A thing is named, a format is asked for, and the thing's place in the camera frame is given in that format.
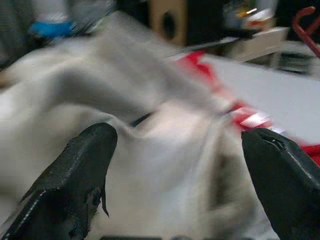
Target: wooden speaker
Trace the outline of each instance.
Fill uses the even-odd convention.
[[[223,6],[223,0],[150,0],[150,25],[180,46],[217,41],[224,35]]]

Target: red cloth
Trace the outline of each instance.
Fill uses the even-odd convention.
[[[197,74],[200,74],[202,76],[199,79],[204,81],[204,83],[207,84],[215,94],[222,96],[228,100],[234,100],[234,96],[226,87],[222,85],[221,81],[214,73],[214,69],[212,68],[212,66],[208,63],[201,62],[203,55],[203,51],[193,52],[181,58],[178,62],[185,68],[193,68],[192,70],[196,70]],[[255,110],[253,107],[241,100],[236,99],[234,101],[230,113],[233,122],[241,130],[248,130],[251,128],[267,128],[271,130],[276,129],[273,126],[273,122],[271,121],[269,116],[267,116],[263,112]],[[320,144],[301,145],[301,148],[306,154],[309,155],[309,157],[311,157],[317,163],[318,166],[320,166]]]

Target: crumpled towel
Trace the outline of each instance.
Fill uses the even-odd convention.
[[[210,90],[166,62],[160,49],[170,46],[154,52],[150,34],[121,13],[85,45],[68,44],[7,71],[16,84],[0,95],[0,193],[18,201],[69,139],[106,122],[118,134],[106,176],[110,219],[99,206],[86,239],[239,234],[257,197]]]

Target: white cloth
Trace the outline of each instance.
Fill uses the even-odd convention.
[[[234,233],[256,206],[240,136],[210,91],[146,39],[115,13],[86,45],[34,51],[8,70],[16,84],[0,95],[0,191],[20,199],[69,139],[107,122],[118,134],[110,219],[100,206],[87,239]]]

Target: table surface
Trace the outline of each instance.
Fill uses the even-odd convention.
[[[212,55],[203,60],[235,96],[269,114],[291,136],[320,144],[320,81]]]

